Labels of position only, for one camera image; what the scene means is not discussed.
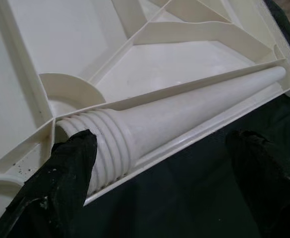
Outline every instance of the white plastic cone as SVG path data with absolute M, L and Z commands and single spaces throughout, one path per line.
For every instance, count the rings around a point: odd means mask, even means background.
M 96 168 L 100 167 L 100 163 L 106 165 L 106 175 L 99 175 L 98 183 L 90 184 L 91 194 L 126 174 L 141 156 L 283 79 L 285 75 L 286 70 L 277 66 L 124 111 L 102 109 L 87 113 L 88 117 L 81 114 L 58 121 L 57 126 L 69 137 L 87 128 L 96 132 Z

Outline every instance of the white plastic tray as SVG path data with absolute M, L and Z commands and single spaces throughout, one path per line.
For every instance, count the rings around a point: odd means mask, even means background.
M 56 120 L 124 110 L 274 66 L 287 71 L 281 82 L 143 156 L 87 203 L 290 95 L 290 47 L 262 0 L 0 0 L 0 181 L 18 186 L 49 158 Z

